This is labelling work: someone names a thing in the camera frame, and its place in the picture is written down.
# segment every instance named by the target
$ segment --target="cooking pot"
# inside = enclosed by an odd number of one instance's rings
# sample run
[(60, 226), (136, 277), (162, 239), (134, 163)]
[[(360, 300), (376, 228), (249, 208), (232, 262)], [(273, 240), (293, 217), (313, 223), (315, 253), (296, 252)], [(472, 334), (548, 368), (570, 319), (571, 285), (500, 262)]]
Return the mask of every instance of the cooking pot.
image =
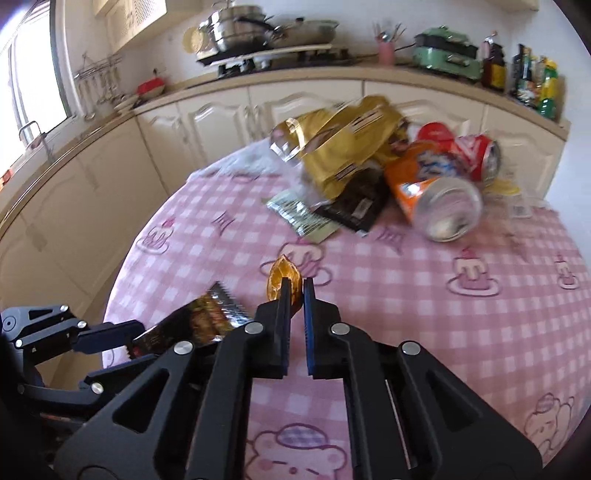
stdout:
[(217, 2), (212, 6), (223, 3), (226, 6), (212, 13), (209, 18), (199, 25), (199, 30), (206, 32), (212, 43), (220, 52), (233, 48), (266, 42), (265, 30), (259, 25), (238, 21), (246, 18), (264, 22), (266, 16), (258, 5), (232, 6), (232, 1)]
[(272, 48), (330, 43), (335, 39), (336, 27), (339, 26), (334, 20), (305, 20), (304, 17), (278, 27), (257, 18), (240, 17), (237, 22), (259, 26), (265, 32), (266, 44)]

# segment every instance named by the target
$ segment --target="hanging rack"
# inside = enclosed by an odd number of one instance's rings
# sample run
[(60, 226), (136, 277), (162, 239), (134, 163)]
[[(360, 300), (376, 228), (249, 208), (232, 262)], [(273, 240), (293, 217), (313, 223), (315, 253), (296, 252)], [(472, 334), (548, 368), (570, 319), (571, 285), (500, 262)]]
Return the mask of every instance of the hanging rack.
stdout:
[(110, 69), (121, 62), (121, 55), (110, 55), (107, 58), (99, 61), (93, 61), (86, 53), (82, 54), (84, 63), (82, 68), (74, 75), (74, 80), (83, 80), (85, 78), (92, 77), (99, 72)]

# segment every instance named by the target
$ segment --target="kitchen cabinet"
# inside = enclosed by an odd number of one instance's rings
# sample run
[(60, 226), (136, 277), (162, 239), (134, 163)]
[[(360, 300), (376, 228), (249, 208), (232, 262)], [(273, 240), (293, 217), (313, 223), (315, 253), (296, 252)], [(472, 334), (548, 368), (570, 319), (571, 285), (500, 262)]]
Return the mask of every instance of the kitchen cabinet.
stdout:
[(56, 264), (92, 296), (165, 198), (139, 129), (128, 121), (70, 160), (21, 215)]
[(136, 120), (166, 191), (172, 195), (192, 172), (204, 167), (194, 150), (189, 129), (176, 104), (142, 113)]
[(113, 52), (117, 52), (134, 36), (129, 0), (118, 0), (105, 17), (107, 36)]
[(363, 96), (359, 80), (305, 80), (249, 87), (258, 140), (282, 121)]
[(102, 208), (95, 182), (74, 158), (21, 212), (29, 231), (87, 294), (97, 290), (97, 283), (106, 276), (116, 244), (110, 218), (116, 212)]
[(82, 314), (90, 303), (53, 260), (38, 230), (18, 216), (0, 242), (0, 308), (68, 304)]
[(411, 121), (442, 122), (458, 136), (479, 132), (485, 108), (449, 93), (393, 83), (365, 82), (365, 95), (384, 95)]
[(178, 103), (200, 165), (209, 165), (257, 140), (248, 90), (237, 88)]
[(138, 125), (127, 121), (83, 150), (76, 159), (103, 210), (113, 240), (112, 262), (121, 262), (131, 242), (168, 198)]
[[(108, 7), (97, 7), (95, 15)], [(139, 45), (203, 9), (201, 0), (118, 0), (105, 15), (109, 42), (114, 53), (128, 44)]]
[(92, 0), (92, 11), (95, 17), (104, 17), (116, 3), (117, 0)]
[(514, 171), (527, 192), (544, 198), (562, 156), (564, 141), (493, 106), (485, 107), (481, 131), (499, 142), (502, 167)]

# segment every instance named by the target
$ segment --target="black snack bag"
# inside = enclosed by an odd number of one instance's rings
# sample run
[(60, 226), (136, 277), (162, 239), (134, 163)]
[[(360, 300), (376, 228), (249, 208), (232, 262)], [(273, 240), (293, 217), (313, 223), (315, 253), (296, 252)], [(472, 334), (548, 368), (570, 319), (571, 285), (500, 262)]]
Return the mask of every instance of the black snack bag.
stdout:
[(365, 236), (389, 197), (384, 172), (377, 168), (364, 168), (353, 175), (343, 193), (333, 202), (319, 206), (314, 212)]
[(162, 355), (181, 340), (192, 340), (198, 346), (208, 345), (220, 342), (228, 332), (251, 321), (223, 285), (215, 282), (207, 293), (131, 340), (127, 351), (134, 359), (149, 353)]
[(180, 340), (190, 340), (193, 330), (190, 324), (191, 310), (187, 305), (172, 312), (159, 324), (131, 340), (127, 351), (131, 359), (154, 353), (162, 355)]

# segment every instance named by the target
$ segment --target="stove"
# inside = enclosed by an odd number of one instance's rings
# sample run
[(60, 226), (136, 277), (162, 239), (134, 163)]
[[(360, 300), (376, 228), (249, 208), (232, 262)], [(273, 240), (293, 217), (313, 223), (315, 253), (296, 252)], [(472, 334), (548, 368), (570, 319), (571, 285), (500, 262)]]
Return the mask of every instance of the stove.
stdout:
[(348, 49), (334, 48), (331, 44), (262, 50), (252, 48), (255, 51), (245, 51), (243, 48), (215, 54), (198, 61), (207, 66), (217, 67), (218, 79), (285, 69), (350, 66), (357, 62), (349, 54)]

